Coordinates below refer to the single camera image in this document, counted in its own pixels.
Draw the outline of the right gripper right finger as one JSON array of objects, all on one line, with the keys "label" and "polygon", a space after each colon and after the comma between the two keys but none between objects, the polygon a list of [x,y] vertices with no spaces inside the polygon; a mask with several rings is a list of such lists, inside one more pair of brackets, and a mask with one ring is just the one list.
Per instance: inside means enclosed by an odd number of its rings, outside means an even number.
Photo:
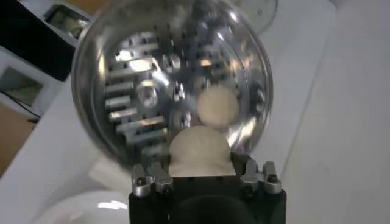
[{"label": "right gripper right finger", "polygon": [[276,174],[273,161],[266,161],[260,170],[258,163],[249,155],[231,153],[231,159],[242,188],[248,194],[255,194],[261,187],[267,194],[282,192],[282,182]]}]

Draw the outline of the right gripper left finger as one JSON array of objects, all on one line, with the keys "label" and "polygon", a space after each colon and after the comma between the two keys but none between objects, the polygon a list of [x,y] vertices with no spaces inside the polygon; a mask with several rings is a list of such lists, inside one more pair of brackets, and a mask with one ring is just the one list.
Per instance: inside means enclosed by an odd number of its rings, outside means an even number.
[{"label": "right gripper left finger", "polygon": [[153,162],[148,170],[136,164],[132,170],[132,194],[147,197],[152,191],[169,195],[173,191],[173,178],[163,169],[160,162]]}]

